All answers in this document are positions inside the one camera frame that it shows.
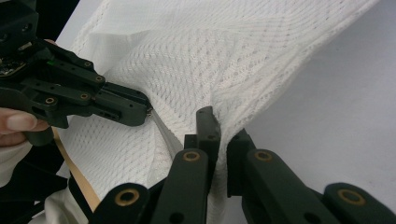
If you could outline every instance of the black mount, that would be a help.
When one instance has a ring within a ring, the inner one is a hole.
[[[197,134],[186,135],[185,149],[177,153],[168,177],[151,189],[136,184],[114,188],[90,223],[204,224],[220,130],[212,107],[200,109],[196,117]],[[249,224],[396,223],[396,216],[363,189],[337,183],[323,195],[314,192],[274,152],[256,149],[245,130],[229,143],[227,166],[228,196],[242,196]]]

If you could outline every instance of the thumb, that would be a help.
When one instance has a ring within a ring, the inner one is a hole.
[[[37,125],[37,118],[29,113],[0,108],[0,133],[30,131]]]

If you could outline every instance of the human hand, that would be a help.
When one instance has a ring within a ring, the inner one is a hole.
[[[41,132],[48,123],[20,110],[0,107],[0,147],[13,147],[26,140],[22,132]]]

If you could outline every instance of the brass screw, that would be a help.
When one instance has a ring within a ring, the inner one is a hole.
[[[183,160],[185,161],[198,161],[201,158],[201,155],[198,152],[190,151],[186,152],[183,155]]]
[[[337,191],[338,197],[340,197],[344,202],[354,204],[357,206],[362,206],[366,204],[366,200],[355,190],[352,189],[339,189]]]
[[[135,203],[138,199],[139,191],[137,191],[137,189],[124,189],[116,195],[114,202],[124,207]]]
[[[254,157],[256,157],[256,159],[259,161],[271,161],[273,158],[270,153],[264,151],[258,151],[254,153]]]

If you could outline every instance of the white fabric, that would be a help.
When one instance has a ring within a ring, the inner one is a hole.
[[[85,224],[88,219],[79,208],[69,188],[51,194],[45,201],[45,213],[29,224]]]
[[[18,162],[29,153],[31,147],[28,142],[14,147],[0,147],[0,188],[9,182]]]
[[[221,127],[208,222],[219,223],[229,140],[286,89],[310,55],[376,0],[105,0],[73,51],[108,81],[138,89],[182,144],[195,111],[212,105]],[[74,117],[61,132],[71,159],[100,198],[118,184],[147,187],[172,156],[153,118],[126,127]]]

